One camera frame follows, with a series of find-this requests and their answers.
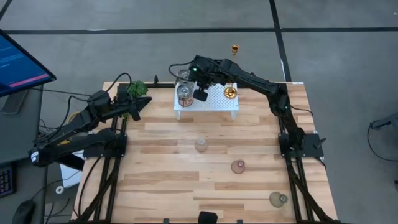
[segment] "gold trophy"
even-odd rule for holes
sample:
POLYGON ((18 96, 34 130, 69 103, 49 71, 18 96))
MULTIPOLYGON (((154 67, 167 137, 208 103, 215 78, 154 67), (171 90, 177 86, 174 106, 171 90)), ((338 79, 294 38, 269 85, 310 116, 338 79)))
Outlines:
MULTIPOLYGON (((239 45, 234 44, 232 45, 231 49, 232 49, 232 61, 235 62, 235 55, 239 50, 239 45)), ((233 99, 238 95, 238 91, 235 88, 233 88, 233 83, 227 83, 225 86, 226 86, 224 89, 225 97, 227 97, 228 99, 233 99)))

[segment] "table leg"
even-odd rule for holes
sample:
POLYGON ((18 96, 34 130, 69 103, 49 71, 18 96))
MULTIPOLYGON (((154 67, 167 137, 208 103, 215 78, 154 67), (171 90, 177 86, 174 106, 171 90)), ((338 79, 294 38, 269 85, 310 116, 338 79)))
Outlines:
POLYGON ((177 120, 181 120, 181 111, 175 111, 175 116, 177 117, 177 120))
POLYGON ((238 115, 237 111, 231 111, 231 119, 234 121, 236 119, 236 116, 238 115))

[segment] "computer monitor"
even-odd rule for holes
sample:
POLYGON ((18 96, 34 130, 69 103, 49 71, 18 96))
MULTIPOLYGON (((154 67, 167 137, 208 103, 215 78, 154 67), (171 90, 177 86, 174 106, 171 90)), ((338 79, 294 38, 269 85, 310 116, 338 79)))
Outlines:
POLYGON ((56 79, 53 73, 0 29, 0 97, 14 93, 7 99, 2 113, 17 113, 29 88, 56 79))

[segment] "monitor screen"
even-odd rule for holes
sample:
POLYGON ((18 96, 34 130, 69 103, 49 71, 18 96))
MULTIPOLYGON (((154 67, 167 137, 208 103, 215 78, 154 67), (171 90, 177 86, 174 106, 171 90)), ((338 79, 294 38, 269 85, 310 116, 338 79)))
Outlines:
POLYGON ((33 56, 0 32, 0 96, 55 80, 33 56))

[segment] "desk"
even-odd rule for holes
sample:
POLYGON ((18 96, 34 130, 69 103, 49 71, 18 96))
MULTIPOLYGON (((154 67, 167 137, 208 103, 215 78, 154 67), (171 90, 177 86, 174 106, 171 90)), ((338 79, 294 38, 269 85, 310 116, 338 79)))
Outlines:
MULTIPOLYGON (((0 98, 1 106, 5 100, 6 98, 0 98)), ((30 160, 24 159, 28 158, 27 152, 37 136, 41 104, 42 92, 31 90, 18 114, 0 114, 0 165, 17 161, 17 192, 0 198, 1 223, 11 223, 19 204, 32 198, 46 183, 47 168, 34 167, 30 160)), ((43 223, 44 197, 44 191, 35 197, 32 223, 43 223)))
MULTIPOLYGON (((0 98, 2 107, 6 97, 0 98)), ((28 158, 39 130, 42 92, 30 90, 18 114, 0 114, 0 164, 28 158)))
MULTIPOLYGON (((110 83, 104 84, 104 90, 110 83)), ((287 84, 292 106, 309 109, 303 84, 287 84)), ((116 94, 115 85, 109 92, 116 94)), ((141 111, 141 121, 129 120, 128 145, 121 161, 113 209, 113 223, 196 223, 199 211, 218 214, 219 223, 295 223, 285 160, 280 155, 278 119, 264 95, 238 89, 239 113, 186 112, 175 119, 174 89, 150 88, 152 101, 141 111), (200 136, 208 141, 203 154, 194 148, 200 136), (236 159, 244 159, 246 171, 234 174, 236 159), (273 191, 289 198, 282 208, 269 203, 273 191)), ((295 120, 312 133, 313 119, 306 111, 293 110, 295 120)), ((110 123, 99 128, 110 126, 110 123)), ((95 159, 85 162, 82 181, 95 159)), ((322 209, 336 218, 325 168, 315 159, 303 158, 308 189, 322 209)), ((98 191, 103 162, 93 170, 83 196, 87 207, 98 191)), ((104 218, 108 196, 105 195, 104 218)), ((306 218, 303 201, 300 202, 306 218)))

